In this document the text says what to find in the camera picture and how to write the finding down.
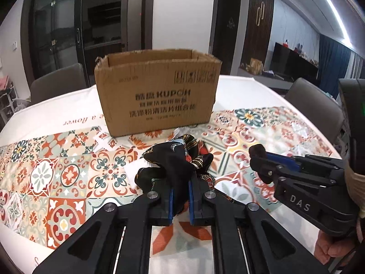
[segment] silver bolt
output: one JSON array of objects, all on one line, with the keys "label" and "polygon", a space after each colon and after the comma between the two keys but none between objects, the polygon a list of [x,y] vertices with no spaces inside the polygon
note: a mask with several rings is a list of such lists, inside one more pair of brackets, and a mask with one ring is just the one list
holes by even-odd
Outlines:
[{"label": "silver bolt", "polygon": [[213,191],[206,191],[204,193],[204,196],[207,198],[207,199],[214,199],[217,195],[215,192]]},{"label": "silver bolt", "polygon": [[250,209],[251,211],[257,211],[260,207],[258,204],[251,202],[247,204],[247,208]]},{"label": "silver bolt", "polygon": [[112,212],[114,209],[116,209],[116,204],[114,203],[107,203],[104,205],[104,210],[106,212]]},{"label": "silver bolt", "polygon": [[156,191],[149,191],[147,193],[147,197],[150,198],[150,199],[155,199],[155,198],[158,197],[158,192],[156,192]]}]

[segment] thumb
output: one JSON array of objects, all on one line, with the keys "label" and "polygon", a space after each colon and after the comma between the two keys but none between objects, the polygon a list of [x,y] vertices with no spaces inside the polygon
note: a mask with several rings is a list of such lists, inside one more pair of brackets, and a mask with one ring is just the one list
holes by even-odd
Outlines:
[{"label": "thumb", "polygon": [[335,242],[328,249],[328,254],[333,258],[341,258],[348,254],[355,247],[353,239],[347,238]]}]

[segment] patterned tablecloth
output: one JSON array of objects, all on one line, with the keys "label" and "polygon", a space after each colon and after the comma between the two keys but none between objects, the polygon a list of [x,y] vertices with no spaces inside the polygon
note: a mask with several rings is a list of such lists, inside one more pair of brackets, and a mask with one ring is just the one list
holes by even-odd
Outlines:
[{"label": "patterned tablecloth", "polygon": [[[203,140],[214,155],[209,172],[216,177],[216,188],[243,203],[257,202],[268,212],[281,204],[273,197],[273,186],[249,167],[251,145],[262,143],[267,151],[287,156],[331,154],[285,107],[213,112],[210,123],[184,131]],[[172,136],[173,129],[114,138],[105,126],[96,126],[3,146],[0,220],[24,238],[55,249],[105,203],[133,202],[137,191],[130,187],[124,166]],[[190,226],[187,206],[173,225],[154,227],[152,234],[151,259],[212,260],[210,228]],[[164,267],[157,264],[150,271]],[[190,268],[189,273],[212,271],[200,262],[193,267],[196,271]]]}]

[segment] brown box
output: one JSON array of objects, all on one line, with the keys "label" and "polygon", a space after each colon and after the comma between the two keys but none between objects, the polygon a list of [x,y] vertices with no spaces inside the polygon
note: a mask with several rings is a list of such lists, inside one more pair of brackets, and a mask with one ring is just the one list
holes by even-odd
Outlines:
[{"label": "brown box", "polygon": [[95,67],[96,87],[112,136],[206,123],[221,61],[194,50],[109,54]]}]

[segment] door handle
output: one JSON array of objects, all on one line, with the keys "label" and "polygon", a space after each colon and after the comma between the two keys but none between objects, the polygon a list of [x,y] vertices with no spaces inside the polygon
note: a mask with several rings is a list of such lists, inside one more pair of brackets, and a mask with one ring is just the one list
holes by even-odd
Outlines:
[{"label": "door handle", "polygon": [[265,3],[261,2],[261,19],[263,20],[263,14],[265,12]]},{"label": "door handle", "polygon": [[80,47],[80,29],[76,29],[76,41],[77,41],[77,47]]},{"label": "door handle", "polygon": [[257,13],[256,13],[256,25],[259,26],[260,25],[260,7],[257,8]]}]

